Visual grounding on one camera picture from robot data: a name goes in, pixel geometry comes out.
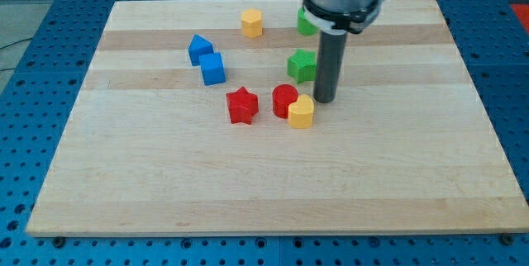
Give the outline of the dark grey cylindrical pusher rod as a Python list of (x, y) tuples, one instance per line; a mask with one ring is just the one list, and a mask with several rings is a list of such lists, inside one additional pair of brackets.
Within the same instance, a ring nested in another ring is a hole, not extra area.
[(333, 102), (336, 97), (347, 34), (321, 32), (313, 96), (319, 103)]

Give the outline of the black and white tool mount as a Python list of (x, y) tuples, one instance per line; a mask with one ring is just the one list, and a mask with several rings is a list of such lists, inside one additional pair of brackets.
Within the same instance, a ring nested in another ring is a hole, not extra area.
[(330, 35), (344, 35), (346, 32), (360, 34), (379, 16), (384, 0), (374, 0), (367, 8), (355, 12), (331, 12), (319, 7), (312, 0), (303, 0), (305, 18)]

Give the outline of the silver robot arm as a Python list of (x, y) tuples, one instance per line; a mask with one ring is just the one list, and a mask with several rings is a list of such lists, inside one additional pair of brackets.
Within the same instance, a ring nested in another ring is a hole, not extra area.
[(378, 17), (384, 0), (303, 0), (305, 18), (320, 31), (313, 97), (333, 102), (349, 34), (358, 35)]

